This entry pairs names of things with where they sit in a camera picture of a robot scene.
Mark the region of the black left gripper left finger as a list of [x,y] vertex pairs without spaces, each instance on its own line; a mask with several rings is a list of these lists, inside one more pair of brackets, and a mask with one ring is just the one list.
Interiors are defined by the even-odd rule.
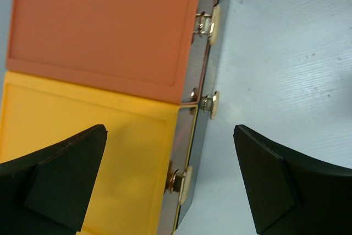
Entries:
[[103,124],[1,164],[1,234],[81,231],[107,141]]

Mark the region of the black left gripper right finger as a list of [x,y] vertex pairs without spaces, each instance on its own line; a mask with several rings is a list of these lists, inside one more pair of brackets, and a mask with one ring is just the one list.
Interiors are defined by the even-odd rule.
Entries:
[[233,138],[257,234],[351,234],[351,169],[245,125]]

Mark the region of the smoky yellow cabinet drawer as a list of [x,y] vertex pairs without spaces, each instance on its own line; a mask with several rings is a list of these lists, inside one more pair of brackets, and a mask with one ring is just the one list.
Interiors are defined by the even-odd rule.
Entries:
[[195,105],[182,106],[178,111],[157,234],[173,234],[178,223],[181,190],[188,170],[196,114]]

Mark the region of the clear smoky drawer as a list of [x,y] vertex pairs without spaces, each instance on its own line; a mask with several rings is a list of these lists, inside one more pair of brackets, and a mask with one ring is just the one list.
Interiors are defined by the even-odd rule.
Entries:
[[[215,93],[214,86],[226,27],[229,0],[219,0],[218,5],[221,7],[221,22],[219,27],[219,35],[216,44],[211,46],[210,51],[208,52],[205,77],[202,86],[202,96],[208,96],[209,98],[212,98]],[[187,211],[189,210],[193,202],[208,120],[210,120],[210,112],[199,109],[197,113],[192,146],[190,149],[190,158],[188,161],[188,165],[193,167],[193,174],[190,182],[188,197],[185,203],[181,205],[179,209],[178,222],[175,226],[176,228],[178,228],[181,224],[182,220],[184,219]]]

